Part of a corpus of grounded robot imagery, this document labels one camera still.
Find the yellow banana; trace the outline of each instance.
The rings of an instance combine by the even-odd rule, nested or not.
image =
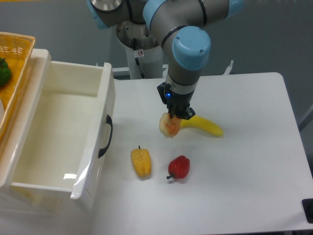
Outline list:
[[[216,137],[222,137],[224,135],[223,130],[217,124],[211,122],[208,119],[200,117],[198,115],[194,115],[189,120],[184,120],[184,119],[181,120],[180,128],[187,128],[187,127],[193,127],[193,128],[204,130],[208,132],[209,134],[216,136]]]

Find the drawer handle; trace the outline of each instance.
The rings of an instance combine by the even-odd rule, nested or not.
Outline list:
[[[109,142],[108,142],[107,146],[105,146],[104,148],[101,148],[99,150],[98,158],[101,158],[107,152],[107,150],[108,150],[108,148],[110,146],[111,140],[112,140],[113,123],[112,123],[112,118],[110,117],[110,115],[107,115],[107,124],[109,124],[111,126]]]

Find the white cabinet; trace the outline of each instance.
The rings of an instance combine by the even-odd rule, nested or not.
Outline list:
[[[33,50],[29,83],[0,144],[0,210],[56,212],[61,200],[90,210],[109,145],[112,67],[50,62]]]

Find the white table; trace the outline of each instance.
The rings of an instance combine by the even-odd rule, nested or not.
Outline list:
[[[281,75],[202,77],[191,107],[224,130],[215,138],[184,129],[164,137],[163,79],[116,81],[113,139],[93,213],[92,234],[203,235],[313,229],[301,200],[313,180]],[[152,157],[152,175],[136,176],[131,150]],[[186,155],[185,180],[166,179]]]

